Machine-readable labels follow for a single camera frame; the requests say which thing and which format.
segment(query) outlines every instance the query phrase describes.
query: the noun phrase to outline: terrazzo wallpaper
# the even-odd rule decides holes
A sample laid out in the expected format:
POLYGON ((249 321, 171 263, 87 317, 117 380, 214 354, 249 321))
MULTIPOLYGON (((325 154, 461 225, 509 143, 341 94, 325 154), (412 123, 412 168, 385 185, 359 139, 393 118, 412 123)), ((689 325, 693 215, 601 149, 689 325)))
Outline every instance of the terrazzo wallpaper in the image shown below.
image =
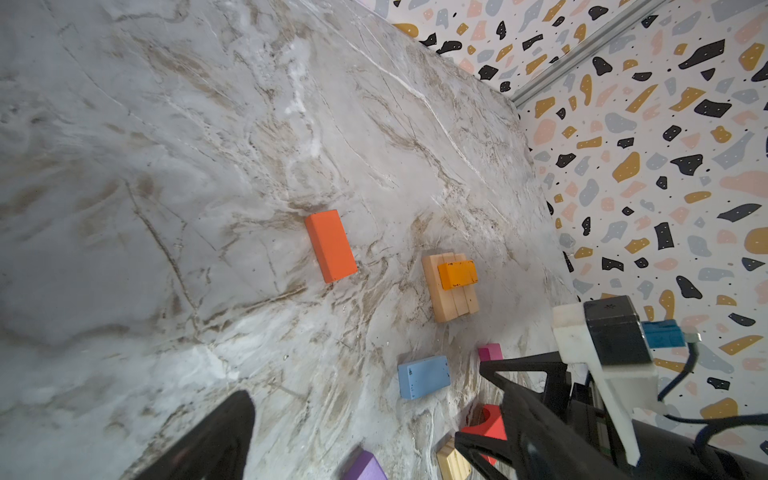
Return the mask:
MULTIPOLYGON (((766 22, 765 0, 676 0, 519 109, 581 299, 701 332, 683 417, 768 410, 766 22)), ((687 349, 654 355, 666 384, 687 349)), ((768 462, 762 427, 712 443, 768 462)))
POLYGON ((358 0, 511 96, 632 0, 358 0))

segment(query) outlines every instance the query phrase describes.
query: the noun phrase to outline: toy block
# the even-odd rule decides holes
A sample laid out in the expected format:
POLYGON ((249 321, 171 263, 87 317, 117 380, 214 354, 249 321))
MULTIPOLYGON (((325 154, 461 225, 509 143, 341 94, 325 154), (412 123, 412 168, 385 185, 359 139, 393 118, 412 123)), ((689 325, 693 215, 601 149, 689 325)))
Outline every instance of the toy block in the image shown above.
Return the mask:
POLYGON ((413 400, 451 385, 448 359, 444 355, 403 363, 397 367, 400 396, 413 400))
POLYGON ((387 480, 381 465, 371 452, 363 450, 343 480, 387 480))
MULTIPOLYGON (((504 430, 504 421, 502 420, 502 411, 498 405, 484 405, 482 407, 482 415, 485 421, 480 425, 472 427, 464 427, 462 432, 473 433, 475 435, 483 435, 491 439, 507 439, 507 432, 504 430)), ((491 465, 496 465, 496 459, 483 455, 483 458, 488 460, 491 465)))
POLYGON ((326 283, 357 273, 355 256, 346 239, 338 210, 309 215, 304 223, 326 283))
POLYGON ((437 464, 440 466, 442 480, 466 480, 472 473, 467 459, 456 450, 453 437, 437 452, 437 464))
POLYGON ((480 355, 481 362, 487 362, 489 360, 503 360, 502 346, 498 343, 489 343, 478 347, 478 354, 480 355))

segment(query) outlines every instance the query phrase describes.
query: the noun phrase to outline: marble surface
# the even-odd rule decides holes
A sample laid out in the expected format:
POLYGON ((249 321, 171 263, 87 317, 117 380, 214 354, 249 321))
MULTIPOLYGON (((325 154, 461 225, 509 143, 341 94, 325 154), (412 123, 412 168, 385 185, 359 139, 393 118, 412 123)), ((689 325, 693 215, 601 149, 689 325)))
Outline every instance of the marble surface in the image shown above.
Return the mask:
POLYGON ((0 8, 1 477, 133 478, 245 389, 247 478, 359 446, 439 478, 498 401, 475 346, 553 349, 576 296, 517 112, 360 5, 0 8), (359 264, 333 285, 303 224, 328 209, 359 264), (440 250, 480 313, 434 323, 440 250), (397 365, 440 354, 452 385, 400 399, 397 365))

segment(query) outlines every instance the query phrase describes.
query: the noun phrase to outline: wooden block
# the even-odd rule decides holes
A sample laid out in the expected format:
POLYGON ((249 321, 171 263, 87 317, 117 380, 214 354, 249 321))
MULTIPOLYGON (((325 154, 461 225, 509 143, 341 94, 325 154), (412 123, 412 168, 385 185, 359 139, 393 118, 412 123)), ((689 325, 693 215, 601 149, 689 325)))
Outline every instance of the wooden block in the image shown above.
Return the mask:
POLYGON ((432 309, 435 310, 435 321, 443 323, 453 320, 458 314, 453 295, 440 286, 440 277, 437 271, 437 266, 440 263, 443 263, 442 255, 430 255, 422 258, 424 277, 429 288, 429 296, 432 298, 432 309))
POLYGON ((453 437, 437 452, 437 463, 440 465, 442 480, 466 480, 472 473, 467 459, 456 450, 453 437))
POLYGON ((357 272, 355 256, 346 239, 338 210, 309 215, 304 223, 326 283, 357 272))

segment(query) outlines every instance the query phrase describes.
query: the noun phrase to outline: pink spot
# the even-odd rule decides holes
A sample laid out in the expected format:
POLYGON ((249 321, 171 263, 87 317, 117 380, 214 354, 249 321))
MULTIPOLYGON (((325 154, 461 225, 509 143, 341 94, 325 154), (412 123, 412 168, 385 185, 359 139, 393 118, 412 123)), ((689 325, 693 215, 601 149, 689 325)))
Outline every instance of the pink spot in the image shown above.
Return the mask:
POLYGON ((600 94, 598 95, 598 102, 597 106, 602 107, 603 104, 608 100, 608 98, 614 93, 616 88, 619 86, 619 84, 613 84, 610 87, 606 88, 600 94))
POLYGON ((744 359, 741 361, 741 366, 745 370, 753 370, 754 372, 762 372, 766 369, 762 364, 766 362, 766 359, 744 359))
POLYGON ((644 228, 650 227, 650 217, 648 215, 640 217, 634 222, 637 225, 638 230, 643 230, 644 228))
POLYGON ((737 177, 724 177, 720 181, 720 186, 756 197, 768 198, 768 172, 752 170, 737 177))
POLYGON ((685 144, 688 148, 696 148, 696 146, 699 144, 699 140, 701 139, 701 134, 694 134, 690 135, 689 137, 681 138, 680 141, 685 144))
POLYGON ((686 207, 678 207, 674 209, 674 211, 670 214, 670 217, 676 222, 678 222, 680 225, 685 223, 685 219, 688 218, 688 214, 690 213, 690 210, 688 210, 686 207))
POLYGON ((717 232, 718 243, 736 243, 737 241, 738 240, 736 239, 736 234, 734 232, 728 230, 721 230, 717 232))
POLYGON ((485 40, 485 20, 478 22, 472 34, 472 40, 485 40))
POLYGON ((574 221, 574 212, 576 211, 576 204, 573 202, 570 202, 566 208, 562 211, 562 216, 569 222, 574 221))
POLYGON ((624 198, 630 198, 632 195, 635 195, 640 190, 643 190, 645 187, 647 187, 646 184, 643 182, 632 182, 632 185, 629 186, 628 189, 621 192, 621 196, 624 198))
MULTIPOLYGON (((461 64, 458 66, 461 67, 462 64, 467 61, 465 58, 461 64)), ((549 118, 545 118, 541 121, 541 123, 538 125, 538 128, 536 128, 536 133, 533 135, 533 143, 537 145, 543 145, 550 141, 552 137, 554 137, 554 130, 558 125, 554 122, 554 120, 551 120, 549 118)))
POLYGON ((677 260, 674 258, 665 258, 660 262, 654 263, 654 266, 659 270, 674 270, 677 267, 677 260))

